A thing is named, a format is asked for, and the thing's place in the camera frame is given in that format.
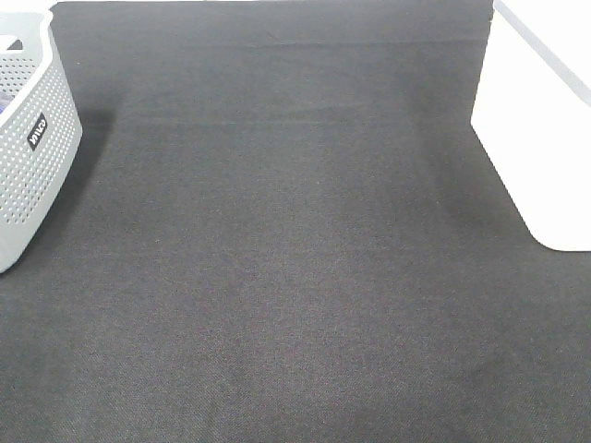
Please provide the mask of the grey perforated laundry basket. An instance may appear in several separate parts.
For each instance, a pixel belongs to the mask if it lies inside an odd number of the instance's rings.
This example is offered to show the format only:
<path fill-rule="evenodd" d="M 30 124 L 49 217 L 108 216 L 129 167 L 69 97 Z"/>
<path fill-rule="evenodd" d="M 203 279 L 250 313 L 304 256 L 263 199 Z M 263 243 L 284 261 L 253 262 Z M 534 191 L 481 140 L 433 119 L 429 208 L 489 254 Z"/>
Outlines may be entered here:
<path fill-rule="evenodd" d="M 1 32 L 21 42 L 1 53 L 1 269 L 23 254 L 54 204 L 83 131 L 51 29 L 53 13 L 1 13 Z"/>

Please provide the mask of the white plastic bin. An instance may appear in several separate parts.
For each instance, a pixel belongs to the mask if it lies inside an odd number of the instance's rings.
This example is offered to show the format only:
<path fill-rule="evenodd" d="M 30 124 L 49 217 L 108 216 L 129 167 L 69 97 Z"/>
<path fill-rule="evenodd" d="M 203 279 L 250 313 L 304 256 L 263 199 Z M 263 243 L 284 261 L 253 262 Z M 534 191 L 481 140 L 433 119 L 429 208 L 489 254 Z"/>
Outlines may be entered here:
<path fill-rule="evenodd" d="M 531 235 L 588 251 L 589 2 L 494 2 L 471 124 Z"/>

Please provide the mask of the black fabric table mat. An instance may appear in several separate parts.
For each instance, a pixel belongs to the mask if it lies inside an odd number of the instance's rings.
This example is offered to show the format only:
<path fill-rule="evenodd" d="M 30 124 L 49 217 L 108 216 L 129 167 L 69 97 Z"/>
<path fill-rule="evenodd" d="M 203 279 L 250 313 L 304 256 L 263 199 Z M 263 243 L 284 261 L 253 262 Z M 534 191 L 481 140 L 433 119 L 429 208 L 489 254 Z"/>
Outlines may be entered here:
<path fill-rule="evenodd" d="M 586 442 L 590 257 L 469 118 L 488 1 L 64 3 L 5 442 Z"/>

